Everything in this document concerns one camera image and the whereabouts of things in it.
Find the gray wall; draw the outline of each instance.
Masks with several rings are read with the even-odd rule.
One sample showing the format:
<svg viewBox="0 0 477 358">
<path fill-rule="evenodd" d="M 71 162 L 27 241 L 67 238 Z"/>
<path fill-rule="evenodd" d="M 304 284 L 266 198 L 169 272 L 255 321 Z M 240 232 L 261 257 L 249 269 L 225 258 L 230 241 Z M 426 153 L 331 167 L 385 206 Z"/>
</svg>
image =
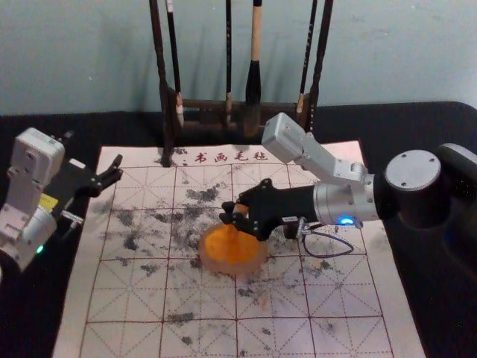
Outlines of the gray wall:
<svg viewBox="0 0 477 358">
<path fill-rule="evenodd" d="M 311 0 L 263 2 L 262 100 L 296 101 Z M 184 96 L 223 98 L 225 1 L 174 5 Z M 234 99 L 244 99 L 251 6 L 233 0 Z M 163 0 L 159 9 L 168 39 Z M 476 31 L 476 0 L 337 0 L 319 104 L 477 107 Z M 317 42 L 315 32 L 313 53 Z M 148 0 L 0 0 L 0 114 L 158 109 Z"/>
</svg>

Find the black table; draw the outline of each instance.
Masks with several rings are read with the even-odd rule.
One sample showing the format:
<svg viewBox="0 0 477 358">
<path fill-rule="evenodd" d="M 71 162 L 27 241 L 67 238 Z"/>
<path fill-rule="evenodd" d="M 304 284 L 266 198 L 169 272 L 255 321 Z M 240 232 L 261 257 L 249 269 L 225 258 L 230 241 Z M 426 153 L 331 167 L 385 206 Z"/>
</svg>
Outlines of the black table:
<svg viewBox="0 0 477 358">
<path fill-rule="evenodd" d="M 456 102 L 321 107 L 315 136 L 322 143 L 359 139 L 371 172 L 408 149 L 454 142 L 477 153 L 477 110 Z M 95 168 L 102 145 L 162 145 L 160 113 L 93 113 L 0 118 L 0 170 L 14 137 L 35 128 L 53 135 L 75 131 L 67 154 Z M 191 134 L 178 145 L 258 143 L 236 134 Z M 0 202 L 7 178 L 0 176 Z M 74 211 L 86 212 L 87 201 Z M 385 223 L 397 268 L 428 357 L 477 357 L 477 285 L 443 251 L 442 233 L 413 232 L 398 219 Z M 0 292 L 0 356 L 49 357 L 60 326 L 79 233 L 50 240 L 8 292 Z"/>
</svg>

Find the yellow label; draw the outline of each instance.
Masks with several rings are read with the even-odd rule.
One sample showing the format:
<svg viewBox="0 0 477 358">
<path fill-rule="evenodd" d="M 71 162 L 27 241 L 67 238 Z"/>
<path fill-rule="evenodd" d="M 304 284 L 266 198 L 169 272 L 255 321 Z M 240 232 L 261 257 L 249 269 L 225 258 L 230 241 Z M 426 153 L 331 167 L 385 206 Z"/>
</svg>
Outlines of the yellow label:
<svg viewBox="0 0 477 358">
<path fill-rule="evenodd" d="M 52 198 L 49 195 L 42 194 L 42 197 L 40 199 L 40 205 L 47 209 L 50 213 L 53 210 L 53 208 L 58 204 L 58 200 L 55 198 Z"/>
</svg>

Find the blue led light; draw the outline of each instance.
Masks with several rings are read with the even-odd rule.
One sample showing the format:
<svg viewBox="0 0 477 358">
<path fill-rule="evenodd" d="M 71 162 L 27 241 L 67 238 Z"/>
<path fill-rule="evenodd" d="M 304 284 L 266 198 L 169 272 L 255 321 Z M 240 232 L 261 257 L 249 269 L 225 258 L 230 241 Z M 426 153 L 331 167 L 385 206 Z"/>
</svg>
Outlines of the blue led light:
<svg viewBox="0 0 477 358">
<path fill-rule="evenodd" d="M 355 222 L 352 216 L 342 216 L 338 219 L 338 225 L 354 225 Z"/>
</svg>

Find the black cable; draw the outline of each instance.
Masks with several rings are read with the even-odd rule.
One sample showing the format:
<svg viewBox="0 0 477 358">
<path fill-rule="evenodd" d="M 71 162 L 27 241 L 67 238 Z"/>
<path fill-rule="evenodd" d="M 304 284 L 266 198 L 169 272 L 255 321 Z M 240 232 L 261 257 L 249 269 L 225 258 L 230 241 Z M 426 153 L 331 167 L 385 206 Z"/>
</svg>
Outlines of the black cable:
<svg viewBox="0 0 477 358">
<path fill-rule="evenodd" d="M 323 236 L 323 237 L 327 237 L 329 239 L 333 239 L 335 241 L 338 241 L 342 244 L 345 244 L 348 248 L 350 248 L 349 250 L 347 251 L 343 251 L 343 252 L 340 252 L 338 254 L 329 254 L 329 255 L 316 255 L 316 254 L 312 254 L 310 252 L 310 250 L 306 247 L 306 237 L 308 235 L 303 235 L 303 238 L 302 238 L 302 243 L 303 243 L 303 249 L 305 250 L 305 252 L 310 255 L 311 257 L 316 257 L 318 259 L 329 259 L 331 257 L 338 257 L 338 256 L 343 256 L 343 255 L 348 255 L 348 254 L 351 254 L 353 252 L 353 250 L 355 249 L 349 242 L 347 241 L 344 241 L 343 239 L 340 239 L 339 237 L 336 237 L 336 236 L 333 236 L 333 235 L 329 235 L 328 233 L 320 233 L 319 231 L 314 231 L 314 229 L 318 229 L 319 227 L 322 227 L 323 225 L 322 224 L 317 224 L 317 225 L 313 225 L 310 227 L 311 229 L 311 232 L 314 234 L 314 235 L 318 235 L 318 236 Z"/>
</svg>

